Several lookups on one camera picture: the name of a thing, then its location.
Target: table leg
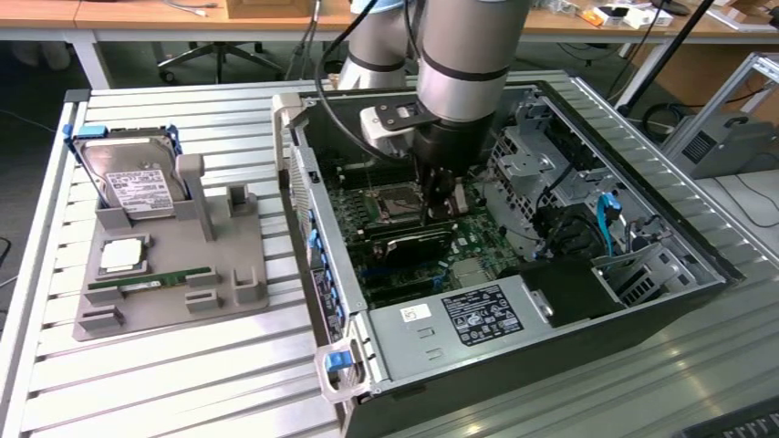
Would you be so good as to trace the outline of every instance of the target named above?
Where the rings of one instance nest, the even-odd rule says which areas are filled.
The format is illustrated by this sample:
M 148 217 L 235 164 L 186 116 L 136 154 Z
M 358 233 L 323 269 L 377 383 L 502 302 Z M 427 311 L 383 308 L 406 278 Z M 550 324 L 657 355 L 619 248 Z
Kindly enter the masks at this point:
M 92 89 L 111 89 L 111 76 L 106 68 L 95 34 L 90 30 L 76 32 L 71 36 L 70 42 L 74 44 L 78 60 L 82 63 L 82 68 L 84 68 Z
M 629 84 L 627 88 L 625 89 L 622 96 L 619 96 L 619 100 L 618 100 L 618 104 L 615 105 L 615 108 L 619 108 L 622 105 L 629 103 L 629 100 L 631 100 L 631 97 L 634 96 L 634 93 L 638 89 L 638 86 L 645 81 L 645 78 L 647 77 L 649 72 L 655 67 L 655 64 L 658 64 L 658 61 L 661 60 L 662 54 L 666 53 L 666 50 L 669 50 L 670 46 L 671 46 L 671 41 L 666 41 L 665 43 L 658 44 L 653 48 L 653 51 L 649 53 L 647 59 L 645 59 L 645 64 L 642 64 L 642 67 L 635 72 L 635 75 L 633 76 L 633 79 L 631 79 L 631 83 Z

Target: blue tab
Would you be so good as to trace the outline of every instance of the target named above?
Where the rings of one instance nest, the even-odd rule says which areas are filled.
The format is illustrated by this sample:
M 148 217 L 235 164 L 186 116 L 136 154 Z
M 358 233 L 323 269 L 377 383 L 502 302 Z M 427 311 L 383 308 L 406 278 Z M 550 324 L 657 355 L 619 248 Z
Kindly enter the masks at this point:
M 314 248 L 316 241 L 319 240 L 319 230 L 314 228 L 311 235 L 308 236 L 308 246 Z
M 355 364 L 353 360 L 351 351 L 334 351 L 326 356 L 326 370 L 327 372 L 335 372 L 338 370 L 346 370 Z
M 84 125 L 78 130 L 76 137 L 80 139 L 103 139 L 108 135 L 106 125 Z

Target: robotic arm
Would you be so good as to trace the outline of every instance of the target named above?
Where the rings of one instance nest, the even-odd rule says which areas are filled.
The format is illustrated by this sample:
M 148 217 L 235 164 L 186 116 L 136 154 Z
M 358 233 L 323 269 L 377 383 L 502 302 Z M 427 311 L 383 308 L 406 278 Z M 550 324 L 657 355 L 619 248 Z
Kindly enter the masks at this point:
M 355 0 L 354 11 L 369 3 Z M 405 81 L 405 2 L 381 1 L 374 7 L 379 4 L 355 30 L 342 88 L 397 86 Z M 457 215 L 459 181 L 493 126 L 529 10 L 525 0 L 427 0 L 417 99 L 362 111 L 363 134 L 374 147 L 393 152 L 387 140 L 397 136 L 411 144 L 434 216 Z

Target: motherboard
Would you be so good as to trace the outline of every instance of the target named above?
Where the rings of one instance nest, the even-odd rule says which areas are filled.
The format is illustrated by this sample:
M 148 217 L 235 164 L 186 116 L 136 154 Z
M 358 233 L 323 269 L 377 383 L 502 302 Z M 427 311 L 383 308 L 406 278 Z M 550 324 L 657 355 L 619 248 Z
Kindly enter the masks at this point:
M 519 264 L 478 178 L 466 183 L 469 213 L 425 226 L 417 182 L 345 189 L 343 175 L 335 180 L 328 194 L 371 308 L 475 286 Z

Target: warning label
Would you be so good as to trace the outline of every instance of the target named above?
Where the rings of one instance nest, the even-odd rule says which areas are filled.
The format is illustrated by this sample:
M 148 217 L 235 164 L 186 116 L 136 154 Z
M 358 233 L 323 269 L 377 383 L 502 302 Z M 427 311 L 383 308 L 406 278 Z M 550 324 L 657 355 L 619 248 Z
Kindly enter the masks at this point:
M 461 341 L 474 346 L 522 330 L 499 285 L 442 299 Z

